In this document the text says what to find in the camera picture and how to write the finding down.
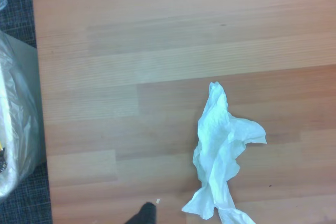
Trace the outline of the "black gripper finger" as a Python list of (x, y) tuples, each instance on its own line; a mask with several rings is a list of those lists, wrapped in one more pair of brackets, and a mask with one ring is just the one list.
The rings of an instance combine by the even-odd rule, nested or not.
[(156, 224), (156, 205), (146, 202), (125, 224)]

